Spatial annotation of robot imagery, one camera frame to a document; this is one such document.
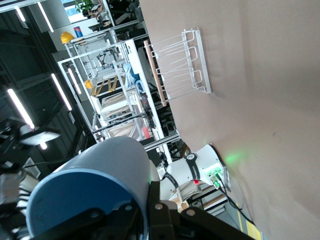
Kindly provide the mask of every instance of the yellow helmet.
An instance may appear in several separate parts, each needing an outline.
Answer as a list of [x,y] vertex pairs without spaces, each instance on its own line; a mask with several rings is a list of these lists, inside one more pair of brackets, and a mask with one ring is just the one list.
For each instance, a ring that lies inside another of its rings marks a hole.
[[70,42],[72,39],[74,39],[75,37],[72,36],[70,32],[65,31],[61,34],[60,38],[61,38],[62,44],[66,44]]
[[85,81],[85,83],[84,83],[84,85],[85,85],[85,87],[87,88],[87,89],[92,89],[92,83],[90,82],[90,80],[88,79],[87,81]]

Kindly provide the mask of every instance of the screw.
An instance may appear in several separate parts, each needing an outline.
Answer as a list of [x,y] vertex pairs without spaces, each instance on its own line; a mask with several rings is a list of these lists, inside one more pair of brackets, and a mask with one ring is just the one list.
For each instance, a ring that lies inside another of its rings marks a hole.
[[164,206],[162,206],[162,204],[158,203],[158,204],[156,204],[156,205],[154,206],[154,208],[157,209],[157,210],[161,210],[161,209],[164,208]]
[[91,215],[90,215],[90,217],[91,217],[92,219],[95,219],[95,218],[98,217],[98,216],[99,216],[99,213],[96,212],[96,211],[92,212]]
[[193,217],[194,215],[196,215],[196,212],[192,209],[189,209],[186,211],[186,214],[190,217]]

